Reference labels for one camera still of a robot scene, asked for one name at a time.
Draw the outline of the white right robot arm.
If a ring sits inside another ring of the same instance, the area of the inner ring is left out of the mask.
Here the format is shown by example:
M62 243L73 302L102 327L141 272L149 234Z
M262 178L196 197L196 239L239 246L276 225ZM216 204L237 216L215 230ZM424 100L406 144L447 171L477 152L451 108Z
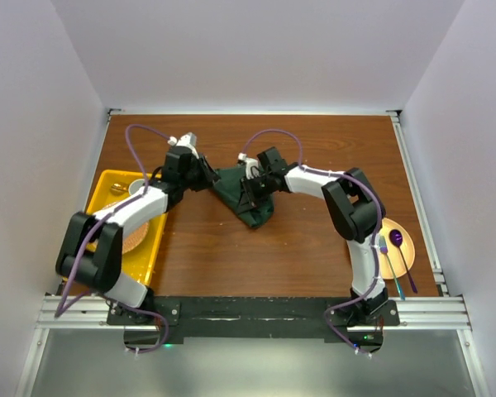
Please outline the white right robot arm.
M364 172L358 168L330 171L289 164L274 147L255 159L240 153L238 165L245 169L236 207L239 214L262 207L276 192L305 194L325 201L336 232L346 240L352 269L351 298L329 310L346 313L363 325L377 319L388 301L376 248L385 208Z

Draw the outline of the green cloth napkin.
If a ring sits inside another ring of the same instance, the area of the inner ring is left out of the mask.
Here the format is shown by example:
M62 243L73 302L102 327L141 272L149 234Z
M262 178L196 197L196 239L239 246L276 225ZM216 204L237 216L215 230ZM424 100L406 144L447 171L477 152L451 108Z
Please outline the green cloth napkin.
M246 226L256 229L266 224L274 215L272 196L255 206L249 202L249 196L241 184L246 179L246 168L235 166L216 169L219 180L213 185L212 192L229 208Z

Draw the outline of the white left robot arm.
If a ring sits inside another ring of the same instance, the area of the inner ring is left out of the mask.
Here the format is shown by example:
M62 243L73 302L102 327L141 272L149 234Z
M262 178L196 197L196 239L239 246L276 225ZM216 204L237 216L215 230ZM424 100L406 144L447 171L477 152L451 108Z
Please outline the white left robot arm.
M158 178L145 177L144 184L130 197L95 214L78 212L66 230L55 269L67 279L55 310L58 318L77 299L67 300L75 281L126 307L136 324L148 323L155 305L149 288L122 270L124 239L139 227L173 209L188 190L200 191L219 180L204 155L186 146L174 146L166 154Z

